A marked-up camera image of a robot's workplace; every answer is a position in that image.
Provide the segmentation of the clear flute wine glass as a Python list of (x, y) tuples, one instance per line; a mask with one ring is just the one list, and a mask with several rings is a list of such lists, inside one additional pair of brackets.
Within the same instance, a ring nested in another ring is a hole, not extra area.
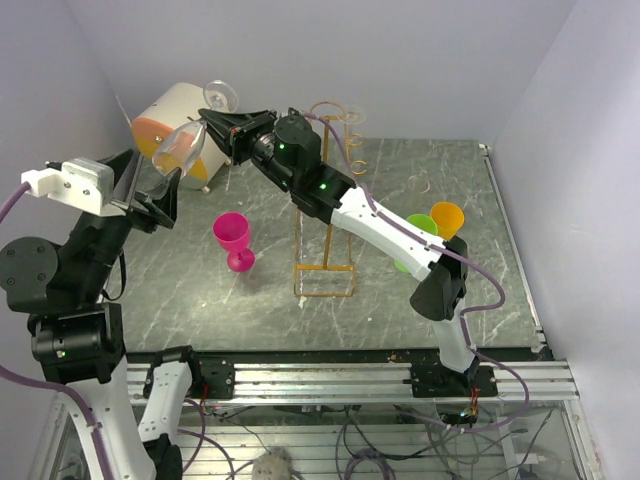
[(161, 112), (170, 116), (173, 122), (185, 119), (175, 125), (163, 137), (151, 161), (162, 174), (169, 174), (174, 168), (181, 169), (183, 178), (210, 180), (227, 157), (213, 140), (208, 140), (207, 124), (198, 110), (201, 108), (234, 113), (239, 107), (239, 97), (235, 90), (221, 80), (212, 80), (204, 87), (178, 83), (162, 97)]

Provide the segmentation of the clear round wine glass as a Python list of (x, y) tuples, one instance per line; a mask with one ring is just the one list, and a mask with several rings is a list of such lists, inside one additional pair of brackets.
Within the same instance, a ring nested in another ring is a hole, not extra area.
[(345, 125), (358, 125), (367, 119), (367, 112), (359, 105), (343, 105), (342, 113), (338, 116), (338, 119)]

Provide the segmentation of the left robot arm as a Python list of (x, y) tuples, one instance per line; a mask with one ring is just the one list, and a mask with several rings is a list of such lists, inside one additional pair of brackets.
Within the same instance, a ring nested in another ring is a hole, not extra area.
[(181, 179), (174, 169), (141, 191), (140, 166), (140, 154), (131, 149), (99, 161), (49, 162), (24, 172), (1, 208), (8, 213), (31, 195), (80, 213), (63, 244), (28, 236), (2, 249), (1, 286), (10, 310), (28, 317), (31, 351), (43, 378), (9, 370), (2, 376), (61, 394), (94, 479), (181, 478), (180, 416), (187, 397), (204, 383), (193, 348), (160, 351), (146, 377), (144, 414), (133, 413), (122, 308), (105, 285), (112, 269), (123, 264), (133, 230), (174, 226)]

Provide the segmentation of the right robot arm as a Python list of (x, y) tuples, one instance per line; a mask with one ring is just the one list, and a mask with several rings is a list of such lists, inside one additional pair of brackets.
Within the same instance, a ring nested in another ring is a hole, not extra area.
[(442, 387), (465, 394), (476, 383), (473, 346), (458, 317), (464, 306), (467, 245), (443, 240), (376, 202), (367, 188), (321, 158), (311, 116), (290, 110), (248, 114), (200, 110), (206, 131), (233, 163), (251, 162), (304, 214), (368, 242), (402, 264), (418, 285), (411, 307), (432, 321), (444, 366)]

